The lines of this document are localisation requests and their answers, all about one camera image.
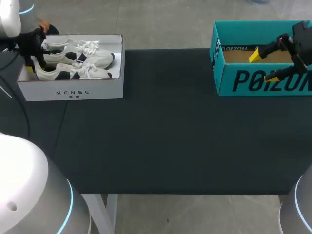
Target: sneaker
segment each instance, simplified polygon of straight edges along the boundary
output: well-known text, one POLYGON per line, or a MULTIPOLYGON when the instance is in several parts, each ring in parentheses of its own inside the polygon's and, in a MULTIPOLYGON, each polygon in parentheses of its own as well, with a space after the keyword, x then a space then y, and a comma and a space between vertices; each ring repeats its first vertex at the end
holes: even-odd
POLYGON ((90 41, 74 41, 69 39, 65 43, 46 43, 51 51, 50 55, 44 55, 48 65, 58 63, 72 64, 76 59, 86 63, 92 63, 98 68, 107 68, 115 59, 114 53, 99 49, 99 45, 90 41))
POLYGON ((110 79, 112 74, 94 64, 75 61, 73 65, 59 63, 54 71, 42 70, 38 62, 34 62, 39 80, 70 80, 70 79, 110 79))

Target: black table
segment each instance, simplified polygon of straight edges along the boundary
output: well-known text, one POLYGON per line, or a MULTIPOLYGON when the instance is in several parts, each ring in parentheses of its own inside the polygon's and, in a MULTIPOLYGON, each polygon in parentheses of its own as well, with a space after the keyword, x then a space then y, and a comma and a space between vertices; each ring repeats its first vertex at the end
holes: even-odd
POLYGON ((312 162, 312 97, 220 97, 208 49, 126 51, 124 99, 26 105, 81 193, 285 194, 312 162))

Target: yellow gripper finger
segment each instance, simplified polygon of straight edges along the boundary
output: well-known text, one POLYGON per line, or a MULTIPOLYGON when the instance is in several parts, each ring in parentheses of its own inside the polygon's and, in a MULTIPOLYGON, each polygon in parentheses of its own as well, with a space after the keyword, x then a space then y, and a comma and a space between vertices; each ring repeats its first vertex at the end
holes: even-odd
POLYGON ((259 55, 259 48, 254 51, 254 53, 249 57, 249 63, 256 62, 258 60, 262 59, 259 55))

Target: robotic arm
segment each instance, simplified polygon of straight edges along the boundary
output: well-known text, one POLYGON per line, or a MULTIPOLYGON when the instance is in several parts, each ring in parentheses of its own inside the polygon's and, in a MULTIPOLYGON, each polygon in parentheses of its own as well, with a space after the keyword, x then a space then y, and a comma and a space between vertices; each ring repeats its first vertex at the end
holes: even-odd
POLYGON ((34 8, 34 0, 0 0, 0 51, 18 51, 26 64, 32 64, 30 56, 36 56, 45 67, 43 54, 49 52, 41 47, 46 36, 37 27, 34 8))

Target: concrete floor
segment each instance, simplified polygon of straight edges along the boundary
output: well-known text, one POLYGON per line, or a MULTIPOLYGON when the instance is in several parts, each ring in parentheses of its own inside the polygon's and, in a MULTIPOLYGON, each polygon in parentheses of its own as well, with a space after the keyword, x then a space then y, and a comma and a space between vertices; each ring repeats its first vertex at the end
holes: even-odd
MULTIPOLYGON (((215 20, 312 18, 310 0, 36 0, 63 34, 123 34, 126 49, 210 47, 215 20)), ((120 195, 117 234, 278 234, 267 196, 120 195)))
POLYGON ((35 0, 64 34, 125 36, 127 49, 210 47, 215 20, 311 19, 310 0, 35 0))

